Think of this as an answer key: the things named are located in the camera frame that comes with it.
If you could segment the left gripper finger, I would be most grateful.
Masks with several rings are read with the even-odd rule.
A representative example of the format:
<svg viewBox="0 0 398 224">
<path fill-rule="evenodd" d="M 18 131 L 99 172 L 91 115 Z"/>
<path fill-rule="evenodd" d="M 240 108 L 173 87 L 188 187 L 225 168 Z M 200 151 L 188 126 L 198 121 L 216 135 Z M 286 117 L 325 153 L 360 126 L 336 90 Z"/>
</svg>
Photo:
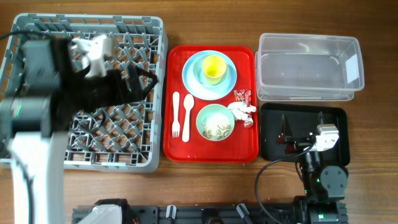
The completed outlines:
<svg viewBox="0 0 398 224">
<path fill-rule="evenodd" d="M 144 76 L 147 78 L 147 85 L 144 88 L 141 88 L 140 90 L 140 97 L 142 100 L 144 100 L 147 97 L 147 95 L 150 93 L 151 89 L 153 89 L 158 83 L 158 78 L 155 74 L 147 72 L 141 68 L 137 68 L 136 70 L 138 76 Z"/>
<path fill-rule="evenodd" d="M 129 99 L 131 102 L 142 101 L 145 98 L 145 91 L 141 87 L 140 76 L 144 76 L 146 71 L 137 67 L 137 66 L 129 66 Z"/>
</svg>

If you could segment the white plastic spoon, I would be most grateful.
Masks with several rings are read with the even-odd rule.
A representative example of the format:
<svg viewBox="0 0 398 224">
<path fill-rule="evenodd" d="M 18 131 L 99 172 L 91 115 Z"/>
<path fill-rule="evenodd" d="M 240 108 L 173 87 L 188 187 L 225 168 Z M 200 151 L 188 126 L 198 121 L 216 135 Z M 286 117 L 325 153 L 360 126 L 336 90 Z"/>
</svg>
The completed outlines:
<svg viewBox="0 0 398 224">
<path fill-rule="evenodd" d="M 183 101 L 185 108 L 185 119 L 182 132 L 182 141 L 188 142 L 190 139 L 190 112 L 194 106 L 194 98 L 191 94 L 187 94 Z"/>
</svg>

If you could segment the white plastic fork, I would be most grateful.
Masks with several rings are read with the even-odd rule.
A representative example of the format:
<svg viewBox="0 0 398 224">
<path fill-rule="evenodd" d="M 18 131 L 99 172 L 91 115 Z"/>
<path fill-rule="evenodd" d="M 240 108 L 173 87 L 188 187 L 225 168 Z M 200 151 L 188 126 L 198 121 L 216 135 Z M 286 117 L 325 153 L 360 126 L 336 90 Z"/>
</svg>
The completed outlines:
<svg viewBox="0 0 398 224">
<path fill-rule="evenodd" d="M 178 121 L 178 112 L 179 112 L 179 104 L 180 104 L 180 93 L 175 91 L 172 95 L 172 103 L 173 103 L 173 114 L 174 120 L 172 123 L 172 137 L 178 138 L 180 134 L 180 123 Z"/>
</svg>

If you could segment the white tissue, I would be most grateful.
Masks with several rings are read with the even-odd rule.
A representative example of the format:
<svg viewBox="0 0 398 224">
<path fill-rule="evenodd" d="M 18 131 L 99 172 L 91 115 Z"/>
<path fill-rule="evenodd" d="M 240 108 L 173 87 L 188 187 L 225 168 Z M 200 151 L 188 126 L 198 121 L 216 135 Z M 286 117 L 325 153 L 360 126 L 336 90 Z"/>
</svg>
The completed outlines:
<svg viewBox="0 0 398 224">
<path fill-rule="evenodd" d="M 244 102 L 233 102 L 230 103 L 227 109 L 232 112 L 234 120 L 242 120 L 245 122 L 253 122 L 251 113 L 256 112 L 256 107 L 253 105 L 247 105 Z"/>
</svg>

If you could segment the red candy wrapper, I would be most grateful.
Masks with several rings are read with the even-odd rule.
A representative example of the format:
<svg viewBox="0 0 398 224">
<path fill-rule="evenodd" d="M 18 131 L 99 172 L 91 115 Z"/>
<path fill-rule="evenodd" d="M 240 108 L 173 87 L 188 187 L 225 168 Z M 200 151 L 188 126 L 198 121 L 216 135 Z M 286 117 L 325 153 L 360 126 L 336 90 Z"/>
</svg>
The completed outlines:
<svg viewBox="0 0 398 224">
<path fill-rule="evenodd" d="M 245 128 L 251 128 L 254 124 L 254 121 L 252 119 L 252 113 L 255 112 L 254 108 L 252 107 L 252 98 L 251 98 L 251 90 L 249 89 L 243 89 L 243 90 L 235 90 L 234 91 L 235 99 L 237 102 L 242 102 L 244 105 L 246 105 L 246 114 L 248 117 L 244 118 L 244 127 Z"/>
</svg>

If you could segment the mint green bowl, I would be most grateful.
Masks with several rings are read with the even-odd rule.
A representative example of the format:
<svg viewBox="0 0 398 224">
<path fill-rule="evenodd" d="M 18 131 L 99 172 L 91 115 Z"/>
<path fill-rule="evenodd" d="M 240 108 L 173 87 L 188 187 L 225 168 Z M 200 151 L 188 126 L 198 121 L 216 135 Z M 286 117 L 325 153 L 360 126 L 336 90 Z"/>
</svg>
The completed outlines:
<svg viewBox="0 0 398 224">
<path fill-rule="evenodd" d="M 225 116 L 228 117 L 229 123 L 230 123 L 230 125 L 231 125 L 231 131 L 230 131 L 229 135 L 226 137 L 226 138 L 228 138 L 228 137 L 231 135 L 231 133 L 233 132 L 233 130 L 234 130 L 235 120 L 234 120 L 234 117 L 233 117 L 232 112 L 230 112 L 230 110 L 227 109 L 227 107 L 225 107 L 225 106 L 223 106 L 223 105 L 220 105 L 220 104 L 210 104 L 210 105 L 207 105 L 207 106 L 203 107 L 203 108 L 198 112 L 197 118 L 196 118 L 196 126 L 197 126 L 198 132 L 202 135 L 202 121 L 203 121 L 206 117 L 210 116 L 211 114 L 223 114 L 223 115 L 225 115 Z"/>
</svg>

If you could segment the yellow plastic cup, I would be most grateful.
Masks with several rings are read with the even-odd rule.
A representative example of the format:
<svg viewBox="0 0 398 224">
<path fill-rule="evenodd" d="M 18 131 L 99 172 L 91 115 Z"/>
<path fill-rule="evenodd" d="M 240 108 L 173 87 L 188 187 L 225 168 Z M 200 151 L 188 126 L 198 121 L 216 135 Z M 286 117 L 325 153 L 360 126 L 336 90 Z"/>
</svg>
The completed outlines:
<svg viewBox="0 0 398 224">
<path fill-rule="evenodd" d="M 218 55 L 206 56 L 202 63 L 205 81 L 210 85 L 217 85 L 227 71 L 225 60 Z"/>
</svg>

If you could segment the rice food scraps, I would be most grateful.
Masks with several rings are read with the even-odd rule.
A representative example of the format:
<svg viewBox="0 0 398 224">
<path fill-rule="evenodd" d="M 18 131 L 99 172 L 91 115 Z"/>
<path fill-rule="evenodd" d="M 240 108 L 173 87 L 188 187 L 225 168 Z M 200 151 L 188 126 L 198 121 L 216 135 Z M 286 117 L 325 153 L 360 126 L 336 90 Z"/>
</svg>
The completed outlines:
<svg viewBox="0 0 398 224">
<path fill-rule="evenodd" d="M 202 121 L 202 135 L 212 141 L 225 139 L 231 131 L 227 116 L 211 114 Z"/>
</svg>

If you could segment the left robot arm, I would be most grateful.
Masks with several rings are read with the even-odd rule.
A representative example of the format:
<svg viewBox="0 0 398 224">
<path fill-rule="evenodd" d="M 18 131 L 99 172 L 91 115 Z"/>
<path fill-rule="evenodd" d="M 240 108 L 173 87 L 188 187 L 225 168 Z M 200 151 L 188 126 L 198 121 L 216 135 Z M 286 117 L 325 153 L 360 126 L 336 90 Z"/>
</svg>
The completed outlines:
<svg viewBox="0 0 398 224">
<path fill-rule="evenodd" d="M 75 71 L 70 52 L 76 45 L 68 39 L 27 41 L 24 71 L 9 82 L 1 100 L 1 149 L 12 157 L 18 223 L 64 219 L 63 154 L 73 115 L 142 101 L 159 81 L 132 65 L 128 78 L 104 69 L 104 58 L 113 52 L 109 38 L 90 45 L 88 65 Z"/>
</svg>

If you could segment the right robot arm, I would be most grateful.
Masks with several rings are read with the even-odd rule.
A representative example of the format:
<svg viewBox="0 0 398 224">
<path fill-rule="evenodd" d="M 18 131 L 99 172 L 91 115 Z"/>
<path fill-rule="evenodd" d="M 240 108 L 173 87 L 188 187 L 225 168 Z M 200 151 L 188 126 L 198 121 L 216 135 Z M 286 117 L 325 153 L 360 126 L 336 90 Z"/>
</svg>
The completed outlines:
<svg viewBox="0 0 398 224">
<path fill-rule="evenodd" d="M 348 170 L 341 164 L 327 162 L 322 153 L 333 148 L 339 140 L 334 124 L 320 123 L 317 133 L 295 137 L 286 115 L 282 115 L 282 131 L 277 144 L 285 145 L 288 159 L 296 158 L 296 171 L 300 173 L 304 196 L 294 198 L 294 219 L 297 223 L 341 223 L 338 202 L 345 198 Z"/>
</svg>

